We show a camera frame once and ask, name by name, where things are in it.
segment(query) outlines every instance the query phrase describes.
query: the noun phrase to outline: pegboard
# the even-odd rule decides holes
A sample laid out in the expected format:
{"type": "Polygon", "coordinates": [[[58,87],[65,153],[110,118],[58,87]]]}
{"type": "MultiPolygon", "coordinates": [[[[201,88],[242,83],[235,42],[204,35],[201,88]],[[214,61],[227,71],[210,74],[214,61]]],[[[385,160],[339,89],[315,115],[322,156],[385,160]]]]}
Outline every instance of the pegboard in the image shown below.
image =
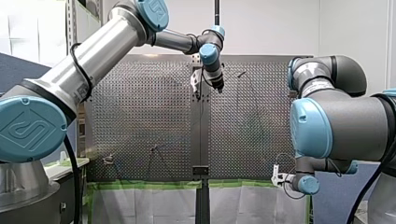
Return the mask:
{"type": "MultiPolygon", "coordinates": [[[[269,179],[276,155],[293,155],[287,86],[290,57],[225,58],[223,94],[212,94],[209,178],[269,179]]],[[[282,171],[293,165],[294,161],[282,162],[282,171]]]]}
{"type": "MultiPolygon", "coordinates": [[[[126,56],[87,103],[89,180],[191,180],[192,155],[203,153],[209,178],[268,179],[278,153],[293,155],[287,87],[291,58],[222,56],[225,87],[222,94],[210,93],[208,113],[199,112],[201,128],[206,125],[209,132],[201,138],[208,143],[200,144],[201,154],[196,154],[191,152],[197,148],[191,143],[196,136],[192,126],[198,123],[191,115],[197,108],[191,106],[196,104],[191,57],[126,56]],[[109,155],[114,164],[105,165],[109,155]]],[[[293,165],[283,161],[282,172],[293,165]]]]}
{"type": "Polygon", "coordinates": [[[91,181],[191,179],[190,74],[182,60],[127,56],[98,84],[87,114],[91,181]]]}

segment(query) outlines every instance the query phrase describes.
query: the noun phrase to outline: metal stand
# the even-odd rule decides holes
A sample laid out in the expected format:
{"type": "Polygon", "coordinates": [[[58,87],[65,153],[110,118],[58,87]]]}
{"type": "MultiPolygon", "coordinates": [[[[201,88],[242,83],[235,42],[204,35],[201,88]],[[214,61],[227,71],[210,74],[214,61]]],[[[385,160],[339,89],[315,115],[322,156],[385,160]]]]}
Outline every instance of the metal stand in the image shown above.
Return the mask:
{"type": "MultiPolygon", "coordinates": [[[[199,56],[192,56],[191,73],[202,69],[199,56]]],[[[199,77],[201,87],[198,93],[191,91],[191,164],[195,180],[202,181],[196,192],[196,224],[210,224],[209,201],[209,125],[212,89],[199,77]]]]}

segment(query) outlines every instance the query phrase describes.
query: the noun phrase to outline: white wall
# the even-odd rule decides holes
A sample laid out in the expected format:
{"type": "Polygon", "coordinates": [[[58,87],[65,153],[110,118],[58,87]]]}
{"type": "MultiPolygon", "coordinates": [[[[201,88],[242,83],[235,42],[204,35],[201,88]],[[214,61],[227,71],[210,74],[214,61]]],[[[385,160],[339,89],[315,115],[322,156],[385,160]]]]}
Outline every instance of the white wall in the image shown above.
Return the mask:
{"type": "Polygon", "coordinates": [[[387,87],[389,2],[320,0],[319,55],[355,59],[367,76],[367,94],[387,87]]]}
{"type": "Polygon", "coordinates": [[[66,56],[65,0],[0,0],[0,52],[53,66],[66,56]]]}
{"type": "MultiPolygon", "coordinates": [[[[104,16],[118,1],[103,1],[104,16]]],[[[199,35],[214,23],[214,0],[165,2],[170,13],[168,29],[199,35]]],[[[318,55],[318,9],[317,0],[222,0],[223,53],[318,55]]],[[[131,53],[178,52],[145,46],[131,53]]]]}

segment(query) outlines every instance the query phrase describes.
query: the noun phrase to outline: robotic arm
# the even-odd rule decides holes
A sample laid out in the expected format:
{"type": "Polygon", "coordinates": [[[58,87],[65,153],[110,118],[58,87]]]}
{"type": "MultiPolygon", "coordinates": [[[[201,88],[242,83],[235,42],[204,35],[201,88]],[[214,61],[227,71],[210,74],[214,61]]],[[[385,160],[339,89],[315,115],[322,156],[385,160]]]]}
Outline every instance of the robotic arm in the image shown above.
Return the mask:
{"type": "MultiPolygon", "coordinates": [[[[21,136],[15,141],[12,140],[15,136],[7,137],[6,142],[0,144],[0,161],[36,161],[55,150],[64,139],[66,127],[76,117],[78,105],[90,97],[92,88],[133,47],[150,43],[186,54],[199,51],[205,77],[215,89],[222,90],[219,53],[223,47],[224,30],[221,27],[214,26],[198,37],[164,30],[169,18],[163,0],[120,2],[111,10],[109,18],[107,24],[78,48],[74,46],[71,54],[43,77],[25,79],[1,98],[0,113],[13,111],[12,114],[16,115],[30,109],[29,115],[24,113],[24,118],[21,118],[29,119],[24,121],[25,126],[2,122],[3,128],[9,129],[7,134],[23,135],[22,131],[29,126],[28,123],[33,125],[38,118],[43,118],[48,124],[43,121],[37,126],[42,127],[50,137],[47,138],[39,129],[32,132],[42,133],[43,136],[30,145],[21,145],[21,136]]],[[[14,120],[14,117],[10,114],[6,116],[8,120],[14,120]]]]}
{"type": "Polygon", "coordinates": [[[4,217],[4,207],[34,204],[40,201],[38,195],[59,188],[49,183],[39,160],[61,145],[67,126],[76,118],[78,105],[91,96],[92,88],[133,47],[150,43],[185,54],[199,52],[205,78],[215,89],[222,90],[219,54],[225,33],[220,26],[198,37],[164,30],[169,16],[163,0],[120,2],[109,18],[81,45],[74,45],[70,55],[43,77],[25,79],[1,97],[0,217],[4,217]]]}
{"type": "Polygon", "coordinates": [[[210,86],[221,93],[224,87],[224,80],[219,53],[223,49],[224,36],[224,29],[218,25],[204,30],[199,36],[183,35],[174,31],[163,30],[154,34],[147,44],[180,50],[187,55],[199,52],[204,71],[202,71],[202,75],[199,70],[192,74],[191,85],[193,91],[198,92],[198,87],[202,83],[201,77],[203,77],[205,81],[210,82],[210,86]]]}
{"type": "Polygon", "coordinates": [[[296,175],[273,175],[275,185],[288,184],[303,194],[316,194],[315,171],[355,174],[358,161],[382,161],[394,156],[393,91],[361,97],[366,78],[348,57],[294,59],[289,87],[298,92],[290,110],[290,131],[296,154],[296,175]]]}

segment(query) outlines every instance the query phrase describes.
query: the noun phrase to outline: green tape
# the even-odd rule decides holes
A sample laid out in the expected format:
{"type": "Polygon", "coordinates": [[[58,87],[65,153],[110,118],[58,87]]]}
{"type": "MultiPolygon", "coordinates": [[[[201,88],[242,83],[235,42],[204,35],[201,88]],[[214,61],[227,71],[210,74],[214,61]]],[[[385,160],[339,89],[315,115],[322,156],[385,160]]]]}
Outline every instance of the green tape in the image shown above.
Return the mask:
{"type": "Polygon", "coordinates": [[[200,189],[201,181],[148,182],[137,180],[116,180],[114,182],[88,183],[88,189],[200,189]]]}
{"type": "Polygon", "coordinates": [[[209,180],[209,187],[211,189],[238,188],[242,186],[276,188],[272,184],[272,182],[268,180],[247,180],[247,179],[209,180]]]}

